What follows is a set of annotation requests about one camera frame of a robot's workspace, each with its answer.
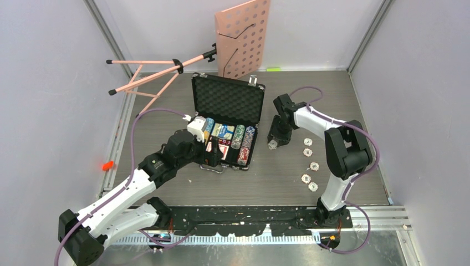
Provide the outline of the blue playing card deck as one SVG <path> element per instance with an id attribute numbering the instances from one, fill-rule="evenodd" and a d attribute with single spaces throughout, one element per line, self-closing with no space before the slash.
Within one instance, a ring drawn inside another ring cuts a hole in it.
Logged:
<path id="1" fill-rule="evenodd" d="M 232 140 L 235 129 L 232 125 L 215 123 L 211 135 L 221 140 Z"/>

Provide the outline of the red white chip stack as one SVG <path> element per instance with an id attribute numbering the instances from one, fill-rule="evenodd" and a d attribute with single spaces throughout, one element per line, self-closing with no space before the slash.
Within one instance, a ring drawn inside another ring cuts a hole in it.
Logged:
<path id="1" fill-rule="evenodd" d="M 206 118 L 205 117 L 197 116 L 197 117 L 195 117 L 195 120 L 201 125 L 206 123 Z"/>

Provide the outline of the black poker set case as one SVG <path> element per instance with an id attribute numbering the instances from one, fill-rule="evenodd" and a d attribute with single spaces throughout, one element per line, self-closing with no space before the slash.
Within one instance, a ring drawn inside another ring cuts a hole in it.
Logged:
<path id="1" fill-rule="evenodd" d="M 248 170 L 259 131 L 265 85 L 206 73 L 193 73 L 191 83 L 196 114 L 210 117 L 215 123 L 256 129 L 246 166 L 237 162 L 241 148 L 235 150 L 230 146 L 226 159 L 221 161 L 224 167 Z"/>

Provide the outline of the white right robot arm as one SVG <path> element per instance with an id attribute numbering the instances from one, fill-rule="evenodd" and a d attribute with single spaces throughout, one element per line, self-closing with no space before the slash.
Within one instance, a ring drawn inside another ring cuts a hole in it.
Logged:
<path id="1" fill-rule="evenodd" d="M 362 124 L 327 116 L 311 105 L 294 103 L 288 94 L 273 101 L 277 110 L 267 136 L 271 150 L 289 144 L 295 129 L 305 129 L 320 137 L 325 144 L 330 178 L 318 199 L 314 219 L 323 227 L 331 227 L 346 206 L 353 182 L 372 164 L 372 152 Z"/>

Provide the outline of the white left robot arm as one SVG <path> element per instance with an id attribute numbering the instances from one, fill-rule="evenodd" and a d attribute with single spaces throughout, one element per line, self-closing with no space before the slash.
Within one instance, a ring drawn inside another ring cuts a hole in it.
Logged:
<path id="1" fill-rule="evenodd" d="M 176 131 L 160 151 L 144 158 L 130 176 L 101 199 L 59 216 L 59 249 L 65 249 L 76 265 L 91 265 L 117 239 L 138 229 L 167 228 L 172 211 L 161 199 L 152 197 L 134 211 L 133 203 L 173 179 L 190 163 L 217 166 L 223 159 L 219 139 L 198 140 L 186 129 Z"/>

